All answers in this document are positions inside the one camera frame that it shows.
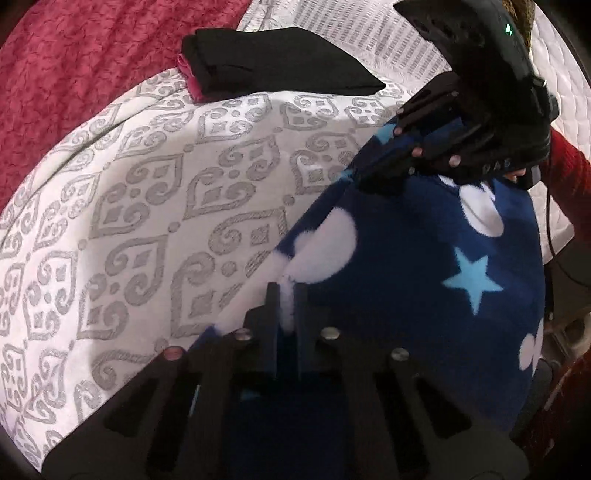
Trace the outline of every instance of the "red blanket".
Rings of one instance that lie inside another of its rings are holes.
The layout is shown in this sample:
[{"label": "red blanket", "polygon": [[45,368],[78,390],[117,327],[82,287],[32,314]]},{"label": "red blanket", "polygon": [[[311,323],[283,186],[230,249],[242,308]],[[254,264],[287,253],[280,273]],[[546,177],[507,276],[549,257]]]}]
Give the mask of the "red blanket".
[{"label": "red blanket", "polygon": [[0,211],[72,129],[176,65],[195,28],[236,28],[251,0],[39,0],[0,50]]}]

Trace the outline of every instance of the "blue fleece blanket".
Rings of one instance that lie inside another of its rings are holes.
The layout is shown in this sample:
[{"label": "blue fleece blanket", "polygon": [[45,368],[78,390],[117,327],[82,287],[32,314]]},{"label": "blue fleece blanket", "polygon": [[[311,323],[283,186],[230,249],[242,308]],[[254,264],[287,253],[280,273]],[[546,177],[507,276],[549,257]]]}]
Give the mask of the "blue fleece blanket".
[{"label": "blue fleece blanket", "polygon": [[[528,394],[543,334],[544,274],[531,199],[504,179],[459,187],[419,175],[395,196],[360,192],[351,174],[409,141],[392,137],[394,124],[368,141],[268,259],[283,262],[276,279],[283,327],[293,328],[292,286],[307,283],[313,304],[363,314],[355,322],[344,315],[335,326],[406,348],[459,406],[508,431]],[[257,445],[266,446],[282,478],[342,477],[340,461],[328,460],[341,441],[329,438],[342,435],[328,412],[342,410],[341,403],[323,406],[319,397],[324,415],[312,413],[307,399],[283,398],[273,408],[264,399],[243,403],[235,478],[251,469]],[[297,427],[285,429],[286,411]],[[313,434],[300,431],[306,419]],[[322,445],[330,448],[316,465]],[[301,461],[280,453],[308,450]]]}]

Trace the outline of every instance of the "metal rivet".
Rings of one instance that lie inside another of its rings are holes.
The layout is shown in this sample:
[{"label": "metal rivet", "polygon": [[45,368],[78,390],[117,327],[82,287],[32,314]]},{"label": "metal rivet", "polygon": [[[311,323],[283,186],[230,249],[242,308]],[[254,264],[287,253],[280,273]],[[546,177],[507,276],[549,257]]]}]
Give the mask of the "metal rivet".
[{"label": "metal rivet", "polygon": [[336,340],[340,336],[340,331],[335,327],[324,327],[320,332],[324,340]]},{"label": "metal rivet", "polygon": [[252,332],[248,328],[239,328],[234,333],[234,337],[236,337],[236,340],[239,342],[249,342],[252,340]]},{"label": "metal rivet", "polygon": [[397,362],[405,362],[408,360],[408,350],[405,348],[395,348],[392,350],[392,353],[390,353],[390,356],[392,357],[392,360]]},{"label": "metal rivet", "polygon": [[462,163],[462,158],[460,155],[452,155],[449,157],[449,166],[451,168],[457,167],[460,163]]}]

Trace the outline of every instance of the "white patterned sheet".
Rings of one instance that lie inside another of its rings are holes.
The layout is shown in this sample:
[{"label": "white patterned sheet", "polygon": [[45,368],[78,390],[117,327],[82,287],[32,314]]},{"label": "white patterned sheet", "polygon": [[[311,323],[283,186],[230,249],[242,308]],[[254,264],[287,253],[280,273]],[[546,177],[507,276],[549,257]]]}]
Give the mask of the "white patterned sheet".
[{"label": "white patterned sheet", "polygon": [[28,460],[166,346],[239,325],[243,283],[412,93],[194,105],[171,69],[55,146],[0,217],[0,423]]},{"label": "white patterned sheet", "polygon": [[[259,31],[296,25],[311,30],[355,56],[367,68],[404,85],[423,85],[449,68],[439,51],[422,40],[394,11],[400,0],[255,0],[238,30]],[[591,153],[591,87],[550,20],[539,7],[531,36],[531,60],[557,96],[560,117],[553,126],[589,158]],[[546,187],[530,190],[540,226],[544,262],[551,260],[546,235]],[[550,229],[558,252],[574,229],[556,202],[550,203]]]}]

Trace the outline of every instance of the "screw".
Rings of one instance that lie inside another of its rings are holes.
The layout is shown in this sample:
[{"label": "screw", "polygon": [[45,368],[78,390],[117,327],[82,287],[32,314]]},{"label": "screw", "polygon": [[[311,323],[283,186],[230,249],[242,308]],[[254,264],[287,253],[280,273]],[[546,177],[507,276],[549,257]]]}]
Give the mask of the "screw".
[{"label": "screw", "polygon": [[252,340],[252,332],[248,328],[239,328],[234,333],[234,337],[236,337],[236,340],[239,342],[249,342]]},{"label": "screw", "polygon": [[179,360],[184,354],[184,348],[181,346],[169,346],[164,349],[163,355],[169,362]]},{"label": "screw", "polygon": [[324,327],[320,332],[324,340],[336,340],[340,336],[340,331],[335,327]]},{"label": "screw", "polygon": [[449,157],[449,166],[451,168],[457,167],[460,163],[462,163],[462,158],[460,155],[452,155]]},{"label": "screw", "polygon": [[406,360],[408,360],[408,350],[401,347],[395,348],[390,353],[390,356],[392,357],[392,360],[396,362],[405,362]]}]

